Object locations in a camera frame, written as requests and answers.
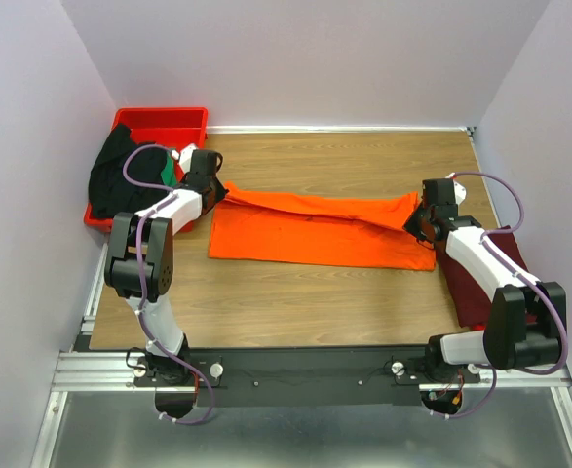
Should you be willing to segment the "orange t-shirt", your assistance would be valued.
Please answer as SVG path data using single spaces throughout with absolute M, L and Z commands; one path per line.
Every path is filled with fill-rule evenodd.
M 435 252 L 403 226 L 418 205 L 243 190 L 231 182 L 214 211 L 209 257 L 432 271 Z

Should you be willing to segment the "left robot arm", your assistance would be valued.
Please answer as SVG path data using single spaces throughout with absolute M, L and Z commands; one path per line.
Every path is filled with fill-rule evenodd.
M 104 266 L 105 284 L 131 307 L 145 336 L 144 357 L 134 367 L 138 376 L 161 379 L 170 385 L 185 383 L 197 373 L 187 363 L 187 338 L 177 324 L 168 295 L 173 276 L 173 237 L 181 228 L 209 213 L 228 190 L 217 174 L 223 156 L 191 144 L 170 152 L 183 171 L 174 187 L 123 176 L 139 188 L 162 189 L 163 199 L 135 213 L 113 218 Z

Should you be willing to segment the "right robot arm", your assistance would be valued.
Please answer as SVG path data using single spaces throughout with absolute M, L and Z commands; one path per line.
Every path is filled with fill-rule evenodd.
M 497 247 L 492 231 L 459 212 L 467 191 L 457 174 L 422 182 L 422 198 L 404 225 L 418 241 L 457 262 L 486 295 L 490 312 L 481 331 L 430 338 L 429 371 L 467 365 L 548 375 L 567 361 L 566 292 L 543 282 Z

